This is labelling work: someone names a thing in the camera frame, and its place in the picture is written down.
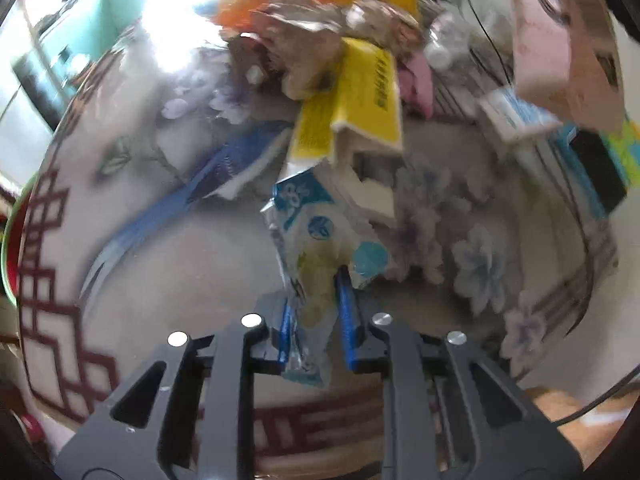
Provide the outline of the white blue snack wrapper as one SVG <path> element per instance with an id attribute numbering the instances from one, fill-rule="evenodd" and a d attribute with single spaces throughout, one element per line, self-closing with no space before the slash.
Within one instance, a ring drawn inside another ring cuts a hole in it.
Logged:
<path id="1" fill-rule="evenodd" d="M 338 317 L 334 276 L 341 266 L 356 288 L 393 262 L 366 215 L 321 164 L 278 181 L 262 207 L 293 311 L 285 377 L 316 387 L 331 381 L 328 345 Z"/>

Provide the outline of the red green trash bucket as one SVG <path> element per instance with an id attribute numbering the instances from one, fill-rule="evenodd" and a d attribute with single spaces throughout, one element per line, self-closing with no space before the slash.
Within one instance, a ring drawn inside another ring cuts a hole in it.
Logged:
<path id="1" fill-rule="evenodd" d="M 1 237 L 1 281 L 4 294 L 14 309 L 17 309 L 17 267 L 20 256 L 23 226 L 30 194 L 37 181 L 34 174 L 21 189 L 20 194 L 12 197 L 9 213 L 4 222 Z"/>

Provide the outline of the crumpled brown paper trash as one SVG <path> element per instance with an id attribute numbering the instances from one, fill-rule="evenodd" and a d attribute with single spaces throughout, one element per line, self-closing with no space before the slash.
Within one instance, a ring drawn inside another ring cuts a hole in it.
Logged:
<path id="1" fill-rule="evenodd" d="M 250 11 L 245 29 L 224 33 L 235 67 L 250 86 L 278 80 L 282 93 L 293 101 L 329 85 L 346 38 L 367 41 L 398 60 L 425 46 L 419 21 L 380 0 L 355 0 L 347 6 L 273 0 Z"/>

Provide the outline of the floral patterned tablecloth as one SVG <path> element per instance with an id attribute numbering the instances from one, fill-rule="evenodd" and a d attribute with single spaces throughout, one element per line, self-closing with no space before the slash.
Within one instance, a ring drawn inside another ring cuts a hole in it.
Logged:
<path id="1" fill-rule="evenodd" d="M 392 256 L 354 289 L 426 336 L 465 333 L 513 380 L 584 318 L 617 256 L 564 162 L 565 136 L 500 153 L 483 129 L 407 114 L 400 153 L 352 139 L 337 183 Z M 254 376 L 254 478 L 381 476 L 383 384 L 346 365 L 337 317 L 325 387 L 285 377 L 293 311 L 262 216 L 288 162 L 303 102 L 250 86 L 217 27 L 136 23 L 70 101 L 26 210 L 17 305 L 36 404 L 72 437 L 175 332 L 200 339 L 263 316 L 284 362 Z M 94 258 L 122 226 L 188 182 L 214 148 L 260 122 L 288 144 L 234 200 L 209 196 L 131 249 L 90 304 Z"/>

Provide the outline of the white blue small box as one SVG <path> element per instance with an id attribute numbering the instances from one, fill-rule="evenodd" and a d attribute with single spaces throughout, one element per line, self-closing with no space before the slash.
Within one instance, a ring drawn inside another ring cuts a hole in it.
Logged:
<path id="1" fill-rule="evenodd" d="M 480 98 L 477 119 L 488 139 L 504 148 L 546 136 L 562 126 L 559 118 L 521 100 L 511 87 L 499 88 Z"/>

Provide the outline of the yellow cardboard box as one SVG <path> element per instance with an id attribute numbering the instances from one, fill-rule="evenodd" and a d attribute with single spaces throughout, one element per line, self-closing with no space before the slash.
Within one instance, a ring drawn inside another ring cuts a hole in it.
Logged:
<path id="1" fill-rule="evenodd" d="M 303 102 L 288 162 L 309 167 L 338 161 L 348 141 L 400 153 L 404 147 L 396 61 L 390 51 L 370 42 L 345 38 L 343 56 L 329 89 Z"/>

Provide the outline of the pink wrapper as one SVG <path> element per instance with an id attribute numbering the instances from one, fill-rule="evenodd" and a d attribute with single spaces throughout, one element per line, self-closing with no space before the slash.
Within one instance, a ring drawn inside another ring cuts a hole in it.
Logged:
<path id="1" fill-rule="evenodd" d="M 398 84 L 402 104 L 412 114 L 431 119 L 434 114 L 434 86 L 431 67 L 422 52 L 398 63 Z"/>

